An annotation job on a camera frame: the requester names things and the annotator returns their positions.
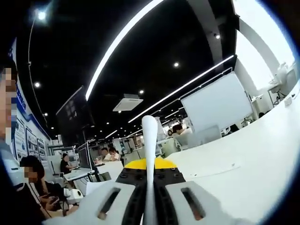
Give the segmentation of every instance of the black ceiling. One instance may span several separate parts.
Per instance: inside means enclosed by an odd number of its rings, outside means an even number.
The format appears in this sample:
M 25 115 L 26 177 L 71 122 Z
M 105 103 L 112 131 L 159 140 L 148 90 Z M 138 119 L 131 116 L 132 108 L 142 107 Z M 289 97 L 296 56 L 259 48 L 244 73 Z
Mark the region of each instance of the black ceiling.
M 33 113 L 51 137 L 59 134 L 55 113 L 80 86 L 87 89 L 111 42 L 149 2 L 51 2 L 46 22 L 36 21 L 33 27 L 30 45 L 31 77 L 33 82 L 39 81 L 42 85 L 35 92 L 42 112 L 48 113 L 46 122 L 35 101 L 27 66 L 33 21 L 32 11 L 28 11 L 17 38 L 20 82 Z M 209 2 L 215 18 L 223 21 L 218 23 L 218 28 L 225 59 L 235 54 L 233 7 L 231 0 Z M 179 62 L 178 68 L 173 67 L 175 62 Z M 230 60 L 224 64 L 224 69 L 233 65 L 234 60 Z M 142 117 L 128 124 L 130 119 L 212 66 L 207 32 L 203 31 L 189 3 L 186 0 L 165 0 L 125 36 L 99 76 L 88 101 L 96 123 L 95 128 L 88 131 L 88 136 L 103 138 L 120 127 L 123 127 L 121 135 L 136 131 Z M 218 72 L 208 73 L 148 113 L 152 114 Z M 122 94 L 138 94 L 139 90 L 145 91 L 140 105 L 130 112 L 113 112 Z M 160 115 L 164 121 L 171 110 L 180 107 L 177 101 L 155 115 Z

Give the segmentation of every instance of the white table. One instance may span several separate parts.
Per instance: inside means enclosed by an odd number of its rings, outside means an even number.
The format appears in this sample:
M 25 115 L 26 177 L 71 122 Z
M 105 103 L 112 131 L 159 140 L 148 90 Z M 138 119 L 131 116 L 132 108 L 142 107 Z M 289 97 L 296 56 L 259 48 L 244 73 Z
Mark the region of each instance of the white table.
M 97 169 L 99 173 L 108 172 L 112 180 L 116 180 L 124 168 L 121 161 L 104 162 L 104 164 L 105 165 L 97 166 Z
M 67 181 L 74 181 L 92 175 L 93 173 L 94 171 L 91 169 L 80 168 L 78 170 L 72 170 L 71 173 L 64 174 L 64 178 Z
M 298 93 L 299 82 L 289 96 Z M 298 167 L 300 97 L 249 126 L 214 142 L 171 154 L 186 180 L 193 180 L 235 218 L 260 222 L 284 197 Z

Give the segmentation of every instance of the whiteboard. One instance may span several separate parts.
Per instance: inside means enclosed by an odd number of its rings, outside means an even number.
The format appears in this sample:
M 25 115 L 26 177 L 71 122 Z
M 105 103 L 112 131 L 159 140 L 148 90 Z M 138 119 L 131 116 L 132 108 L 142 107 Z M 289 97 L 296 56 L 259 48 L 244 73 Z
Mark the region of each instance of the whiteboard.
M 194 132 L 224 129 L 249 116 L 252 104 L 234 72 L 181 100 Z

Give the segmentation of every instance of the television screen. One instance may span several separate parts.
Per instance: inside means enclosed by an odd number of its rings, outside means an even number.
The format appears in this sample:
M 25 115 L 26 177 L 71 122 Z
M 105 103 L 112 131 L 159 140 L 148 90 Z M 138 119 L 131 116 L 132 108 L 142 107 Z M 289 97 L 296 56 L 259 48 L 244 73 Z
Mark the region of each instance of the television screen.
M 85 143 L 83 130 L 94 125 L 83 86 L 56 113 L 64 145 Z

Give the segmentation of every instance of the hand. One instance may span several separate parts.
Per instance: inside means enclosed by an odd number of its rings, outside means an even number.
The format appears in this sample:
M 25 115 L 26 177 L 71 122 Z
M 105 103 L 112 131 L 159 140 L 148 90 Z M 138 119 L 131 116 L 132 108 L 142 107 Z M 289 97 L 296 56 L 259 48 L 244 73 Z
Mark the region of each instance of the hand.
M 52 203 L 50 203 L 50 201 L 47 202 L 47 203 L 46 203 L 46 206 L 45 206 L 45 210 L 51 211 L 51 210 L 54 208 L 55 204 L 56 204 L 58 201 L 59 201 L 59 199 L 56 199 L 56 200 L 55 200 L 54 202 L 52 202 Z
M 46 194 L 46 195 L 40 196 L 39 200 L 42 203 L 47 203 L 47 202 L 53 200 L 53 198 L 54 198 L 53 196 L 49 196 L 49 194 Z

